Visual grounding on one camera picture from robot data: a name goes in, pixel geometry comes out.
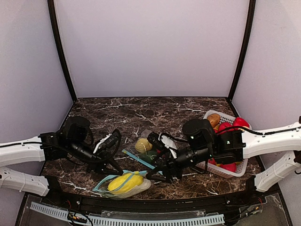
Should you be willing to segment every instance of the clear plastic bag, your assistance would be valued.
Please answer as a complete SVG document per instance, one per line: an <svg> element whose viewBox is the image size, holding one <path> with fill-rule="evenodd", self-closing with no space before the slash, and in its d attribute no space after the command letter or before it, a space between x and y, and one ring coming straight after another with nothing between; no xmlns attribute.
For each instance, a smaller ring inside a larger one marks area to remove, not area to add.
<svg viewBox="0 0 301 226"><path fill-rule="evenodd" d="M123 170L123 175L128 174L128 173L131 175L118 188L111 190L111 191L108 190L108 186L109 186L110 182L112 182L115 178L119 177L118 175L109 175L109 176L105 177L101 182L99 182L99 184L93 189L93 192L97 192L107 198L120 200L120 199L125 199L128 197L131 197L140 192L143 192L151 187L152 182L145 178L147 171L131 172L128 170ZM114 192L119 191L123 186L125 186L126 183L132 178L133 175L143 176L142 184L134 186L132 189L130 189L129 191L127 191L125 193L114 194Z"/></svg>
<svg viewBox="0 0 301 226"><path fill-rule="evenodd" d="M146 151L144 153L138 152L135 148L135 145L137 143L137 141L140 138L147 138L148 135L151 133L150 130L146 129L141 133L141 136L132 144L130 144L128 147L125 148L125 150L127 152L130 152L131 154L133 154L134 156L138 157L139 159L147 162L147 163L151 163L151 161L156 157L157 150L155 147L152 147L149 151Z"/></svg>

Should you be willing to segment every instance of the white wall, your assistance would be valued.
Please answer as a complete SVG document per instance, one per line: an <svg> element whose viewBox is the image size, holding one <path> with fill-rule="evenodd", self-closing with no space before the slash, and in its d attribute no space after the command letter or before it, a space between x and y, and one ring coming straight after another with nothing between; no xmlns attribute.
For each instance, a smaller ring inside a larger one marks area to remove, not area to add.
<svg viewBox="0 0 301 226"><path fill-rule="evenodd" d="M72 101L46 0L0 0L0 143L56 131ZM39 174L41 163L13 166ZM23 193L0 189L0 226L15 225Z"/></svg>
<svg viewBox="0 0 301 226"><path fill-rule="evenodd" d="M57 0L78 97L227 96L249 0Z"/></svg>
<svg viewBox="0 0 301 226"><path fill-rule="evenodd" d="M301 115L301 1L256 2L246 60L233 103L254 129L280 127ZM266 167L281 153L262 156ZM301 177L279 183L294 225L301 222Z"/></svg>

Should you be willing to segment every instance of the white plastic basket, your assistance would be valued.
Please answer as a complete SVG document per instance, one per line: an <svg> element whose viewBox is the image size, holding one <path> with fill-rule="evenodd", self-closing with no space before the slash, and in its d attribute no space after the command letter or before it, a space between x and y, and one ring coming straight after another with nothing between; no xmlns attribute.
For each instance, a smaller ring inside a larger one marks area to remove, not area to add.
<svg viewBox="0 0 301 226"><path fill-rule="evenodd" d="M214 110L210 110L210 111L206 112L203 119L206 119L209 115L214 114L214 113L219 114L221 116L221 120L220 120L219 124L221 124L222 122L226 122L226 121L232 124L235 120L235 117L233 117L233 116L230 116L230 115L227 115L227 114L224 114L224 113L221 113L221 112L217 112L217 111L214 111ZM221 167L218 167L218 166L215 166L213 164L208 163L207 170L209 172L214 173L216 175L219 175L223 178L229 179L229 178L232 178L232 177L241 177L242 175L244 175L245 172L246 172L247 164L248 164L248 159L244 159L241 164L236 166L236 171L231 172L231 171L225 170ZM205 169L205 162L204 161L200 162L199 164L197 164L197 166L202 168L202 169Z"/></svg>

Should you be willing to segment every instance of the red pepper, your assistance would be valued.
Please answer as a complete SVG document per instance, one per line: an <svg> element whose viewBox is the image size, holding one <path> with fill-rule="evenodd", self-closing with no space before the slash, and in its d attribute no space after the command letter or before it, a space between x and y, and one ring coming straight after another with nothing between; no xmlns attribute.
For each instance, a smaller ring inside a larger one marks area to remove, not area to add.
<svg viewBox="0 0 301 226"><path fill-rule="evenodd" d="M218 131L221 131L221 130L223 130L225 128L228 128L228 127L232 127L232 125L229 122L223 122L223 123L220 124L220 126L218 128Z"/></svg>
<svg viewBox="0 0 301 226"><path fill-rule="evenodd" d="M215 162L214 158L209 159L209 160L208 160L208 163L210 163L210 164L212 164L212 165L216 165L216 162Z"/></svg>
<svg viewBox="0 0 301 226"><path fill-rule="evenodd" d="M228 170L228 171L231 171L231 172L235 172L236 171L236 163L231 163L231 164L221 164L220 165L221 168L225 169L225 170Z"/></svg>
<svg viewBox="0 0 301 226"><path fill-rule="evenodd" d="M248 128L250 128L249 123L247 123L246 120L244 120L243 118L240 118L240 117L237 117L234 120L233 126L247 126Z"/></svg>

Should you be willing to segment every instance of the marble table surface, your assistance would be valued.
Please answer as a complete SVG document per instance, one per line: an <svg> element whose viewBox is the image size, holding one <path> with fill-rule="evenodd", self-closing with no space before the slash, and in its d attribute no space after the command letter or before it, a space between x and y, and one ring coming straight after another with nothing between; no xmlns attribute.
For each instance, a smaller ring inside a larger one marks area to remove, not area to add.
<svg viewBox="0 0 301 226"><path fill-rule="evenodd" d="M169 132L181 137L182 125L189 119L202 119L208 110L233 115L225 98L219 97L123 97L83 98L76 101L68 117L83 116L91 121L94 139L105 137L118 128L122 134L120 151L116 162L127 170L146 170L137 161L126 157L121 150L134 143L145 129ZM94 172L87 173L86 165L77 166L65 159L49 161L42 175L56 176L65 192L98 196L92 189L105 177ZM184 199L228 194L242 191L246 180L259 173L255 158L249 159L246 173L240 178L225 179L212 173L200 175L191 169L184 171L183 179L173 184L156 183L147 191L132 199Z"/></svg>

